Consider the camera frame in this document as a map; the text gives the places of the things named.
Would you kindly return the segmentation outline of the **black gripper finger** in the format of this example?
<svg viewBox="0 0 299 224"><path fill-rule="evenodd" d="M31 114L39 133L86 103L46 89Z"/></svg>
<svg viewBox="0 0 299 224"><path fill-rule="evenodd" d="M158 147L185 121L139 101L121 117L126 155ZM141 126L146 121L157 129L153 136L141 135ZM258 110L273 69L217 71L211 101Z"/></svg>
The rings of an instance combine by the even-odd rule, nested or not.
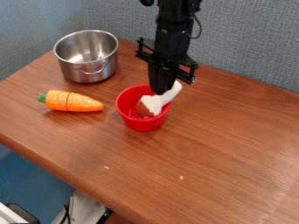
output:
<svg viewBox="0 0 299 224"><path fill-rule="evenodd" d="M149 63L150 87L158 95L163 95L173 89L177 75L169 66L158 64L155 61Z"/></svg>

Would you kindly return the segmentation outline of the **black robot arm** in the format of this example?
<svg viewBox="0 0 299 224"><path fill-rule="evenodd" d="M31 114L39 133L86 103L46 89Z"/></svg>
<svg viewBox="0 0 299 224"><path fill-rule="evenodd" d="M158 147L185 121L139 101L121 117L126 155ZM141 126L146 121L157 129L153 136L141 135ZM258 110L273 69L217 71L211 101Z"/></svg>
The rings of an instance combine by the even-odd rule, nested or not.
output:
<svg viewBox="0 0 299 224"><path fill-rule="evenodd" d="M163 95L177 79L189 84L195 82L199 65L189 56L193 26L202 23L197 17L202 0L158 0L155 40L141 37L135 56L149 63L150 88Z"/></svg>

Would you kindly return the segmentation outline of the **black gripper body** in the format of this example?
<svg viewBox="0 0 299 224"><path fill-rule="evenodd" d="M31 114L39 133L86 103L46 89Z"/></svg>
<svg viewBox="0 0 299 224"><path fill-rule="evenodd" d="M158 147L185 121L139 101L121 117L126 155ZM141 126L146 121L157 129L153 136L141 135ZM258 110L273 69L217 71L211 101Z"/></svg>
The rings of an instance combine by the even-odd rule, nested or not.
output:
<svg viewBox="0 0 299 224"><path fill-rule="evenodd" d="M195 82L198 63L189 56L193 39L193 25L187 24L177 30L157 28L155 39L141 37L135 56L150 63L170 67L182 81L189 84Z"/></svg>

